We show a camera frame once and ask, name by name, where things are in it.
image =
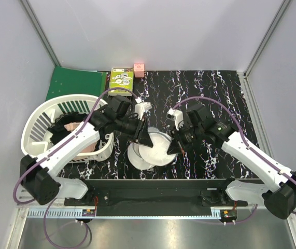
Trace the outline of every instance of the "orange object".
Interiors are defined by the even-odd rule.
[[[134,75],[136,78],[144,77],[144,64],[141,64],[141,63],[134,64]]]

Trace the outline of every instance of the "gray floor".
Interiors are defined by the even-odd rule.
[[[242,217],[248,214],[248,210],[241,212]],[[68,219],[48,219],[49,234],[67,222]],[[88,238],[82,248],[295,248],[287,222],[266,210],[258,210],[247,223],[226,227],[196,220],[101,219],[93,220],[89,227],[92,242],[88,245]],[[84,228],[71,224],[51,238],[55,243],[68,247],[79,243],[83,236]],[[19,248],[54,248],[44,239],[42,219],[27,220]]]

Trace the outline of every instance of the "marble pattern table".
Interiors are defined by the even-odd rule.
[[[169,131],[171,123],[166,119],[169,108],[187,97],[201,95],[228,107],[245,135],[258,144],[236,71],[147,71],[144,78],[134,80],[134,92],[153,106],[148,113],[149,126]],[[180,109],[186,110],[196,102],[191,101]],[[231,122],[218,105],[208,101],[202,103],[208,105],[215,119]],[[205,143],[185,155],[178,155],[169,165],[140,171],[127,158],[128,145],[126,137],[116,133],[114,151],[108,160],[69,164],[60,175],[86,179],[257,178],[238,160]]]

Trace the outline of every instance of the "green box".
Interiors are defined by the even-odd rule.
[[[123,87],[133,91],[134,69],[133,68],[112,68],[109,89],[113,87]],[[131,93],[123,90],[113,90],[108,92],[109,96],[121,95],[132,96]]]

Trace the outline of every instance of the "pink box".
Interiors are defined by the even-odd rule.
[[[144,77],[144,64],[134,64],[134,75],[136,78]]]

